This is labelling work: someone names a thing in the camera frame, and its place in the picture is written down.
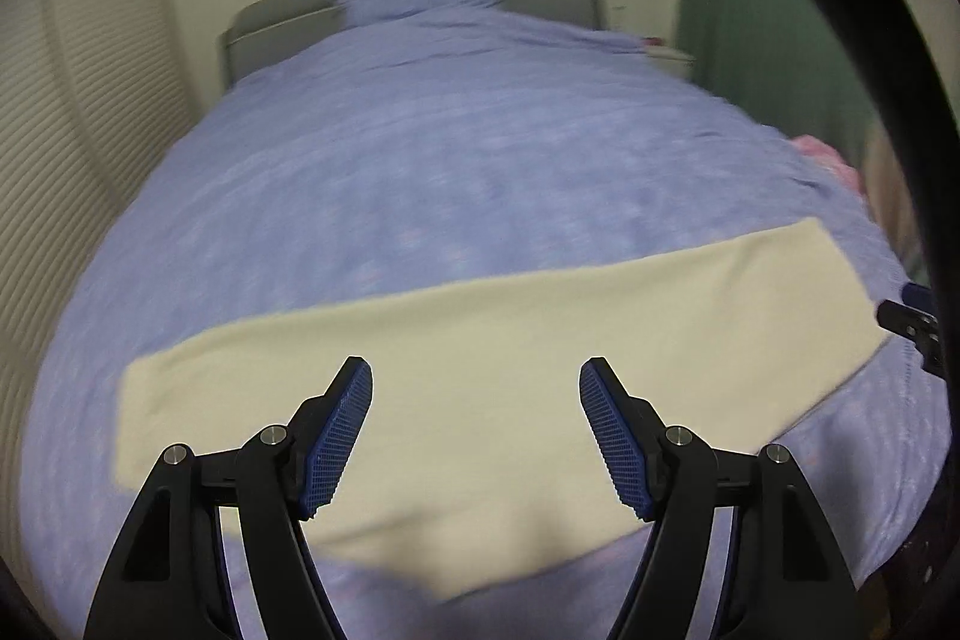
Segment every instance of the blue gripper pad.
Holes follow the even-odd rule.
[[[330,504],[340,476],[344,474],[353,444],[373,400],[373,372],[366,362],[358,362],[352,378],[330,413],[320,437],[304,463],[304,492],[299,508],[312,518],[318,507]]]
[[[649,518],[654,501],[647,488],[646,459],[590,362],[580,369],[580,404],[620,501],[632,507],[637,518]]]

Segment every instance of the blue pillow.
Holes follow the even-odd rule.
[[[346,15],[344,28],[358,28],[361,25],[386,23],[388,20],[401,20],[427,9],[442,7],[469,7],[473,9],[491,9],[499,0],[340,0]]]

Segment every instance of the blue bed sheet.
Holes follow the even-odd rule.
[[[634,39],[485,9],[326,39],[229,92],[83,273],[24,434],[32,569],[79,635],[133,501],[110,471],[118,380],[137,356],[246,316],[613,263],[807,215],[872,299],[896,297],[904,271],[855,194],[778,132],[660,73]],[[892,338],[784,442],[863,581],[936,482],[949,443],[943,383]],[[692,637],[709,632],[725,524],[719,513]],[[319,570],[352,640],[599,639],[646,536],[448,603],[338,562]],[[257,637],[237,541],[227,558],[245,632]]]

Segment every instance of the bedding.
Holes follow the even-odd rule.
[[[241,9],[218,43],[224,87],[339,31],[337,1],[260,0]]]
[[[344,28],[387,23],[445,6],[492,9],[499,0],[340,0],[344,7]]]
[[[207,330],[124,374],[114,474],[137,491],[172,442],[237,447],[325,391],[347,355],[362,356],[376,403],[336,501],[304,535],[327,557],[449,598],[638,528],[581,408],[585,357],[619,367],[627,391],[664,421],[714,448],[758,453],[889,336],[853,268],[807,218],[637,261]],[[531,535],[538,527],[550,533]]]
[[[855,194],[778,132],[660,73],[636,40],[488,9],[324,39],[241,80],[83,273],[23,434],[32,571],[79,635],[133,501],[113,483],[112,448],[119,379],[137,357],[244,317],[616,263],[806,217],[822,221],[872,301],[898,296],[904,271]],[[943,382],[891,338],[781,441],[859,584],[937,480]],[[694,637],[709,633],[723,572],[728,515],[717,519]],[[445,603],[355,565],[318,568],[352,640],[582,640],[605,637],[646,537]],[[233,540],[227,566],[246,636],[262,636]]]

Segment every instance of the pink cloth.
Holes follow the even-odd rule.
[[[832,172],[840,182],[855,194],[863,195],[860,172],[848,165],[835,149],[816,137],[805,134],[790,140],[791,145],[808,158],[812,158],[828,172]]]

